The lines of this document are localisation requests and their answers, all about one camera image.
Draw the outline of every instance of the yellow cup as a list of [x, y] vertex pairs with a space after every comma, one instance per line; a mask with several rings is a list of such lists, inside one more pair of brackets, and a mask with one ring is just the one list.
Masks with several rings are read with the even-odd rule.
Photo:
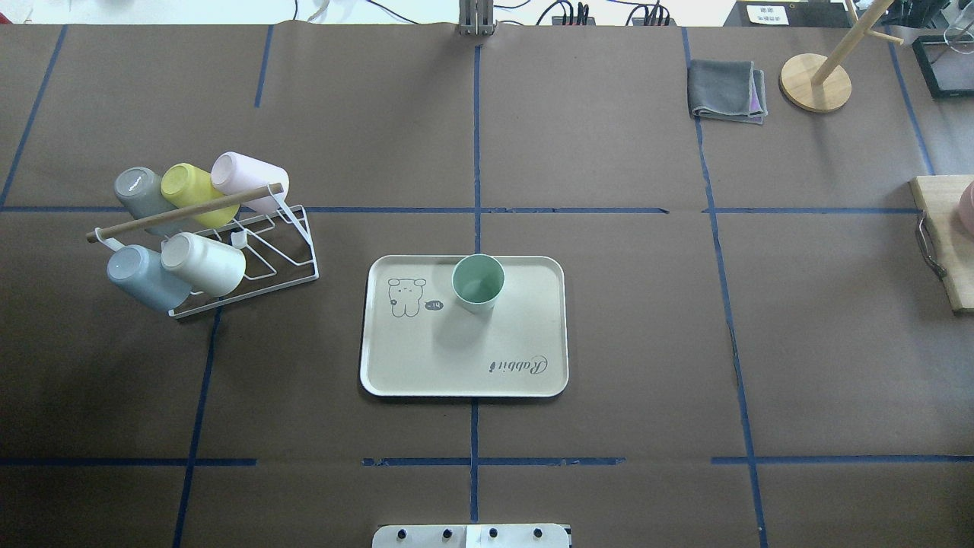
[[[222, 198], [223, 193], [213, 188], [209, 174], [190, 164], [176, 164], [163, 176], [163, 197], [177, 208], [195, 206], [203, 202]], [[234, 218], [240, 206], [231, 206], [196, 215], [193, 219], [206, 228], [219, 228]]]

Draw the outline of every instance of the white floor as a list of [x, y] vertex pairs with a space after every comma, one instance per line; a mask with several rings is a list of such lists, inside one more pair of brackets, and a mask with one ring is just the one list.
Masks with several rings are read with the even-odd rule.
[[[418, 22], [457, 22], [457, 0], [377, 0]], [[495, 0], [517, 5], [524, 0]], [[298, 19], [306, 20], [324, 0], [297, 0]], [[682, 26], [721, 26], [734, 0], [663, 0]], [[495, 10], [497, 20], [535, 24], [551, 0], [530, 0], [516, 10]], [[587, 0], [589, 16], [600, 25], [622, 25], [633, 6]], [[267, 24], [290, 20], [294, 0], [0, 0], [0, 13], [13, 22], [89, 24]], [[561, 15], [555, 8], [550, 15]], [[315, 22], [328, 24], [402, 22], [365, 0], [331, 0]]]

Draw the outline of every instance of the pink bowl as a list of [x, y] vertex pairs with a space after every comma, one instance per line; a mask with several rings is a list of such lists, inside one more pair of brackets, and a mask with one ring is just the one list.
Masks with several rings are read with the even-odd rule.
[[974, 182], [968, 184], [964, 193], [960, 195], [957, 212], [960, 214], [960, 222], [963, 223], [964, 228], [974, 234]]

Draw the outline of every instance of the wooden cutting board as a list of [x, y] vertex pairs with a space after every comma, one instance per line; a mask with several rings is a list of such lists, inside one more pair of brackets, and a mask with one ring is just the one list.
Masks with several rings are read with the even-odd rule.
[[974, 235], [957, 214], [960, 194], [971, 176], [918, 176], [910, 181], [917, 207], [926, 212], [926, 228], [937, 262], [947, 269], [944, 288], [954, 312], [974, 312]]

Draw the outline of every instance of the wooden mug tree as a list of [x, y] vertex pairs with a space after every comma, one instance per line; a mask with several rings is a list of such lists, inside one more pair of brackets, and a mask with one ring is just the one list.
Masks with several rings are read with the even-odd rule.
[[827, 58], [818, 54], [800, 54], [788, 59], [781, 68], [778, 82], [785, 97], [805, 110], [832, 112], [844, 105], [852, 94], [852, 82], [839, 63], [864, 36], [876, 36], [902, 45], [903, 39], [873, 30], [893, 0], [877, 0], [862, 18], [856, 16], [852, 0], [845, 0], [849, 16], [855, 22], [843, 40]]

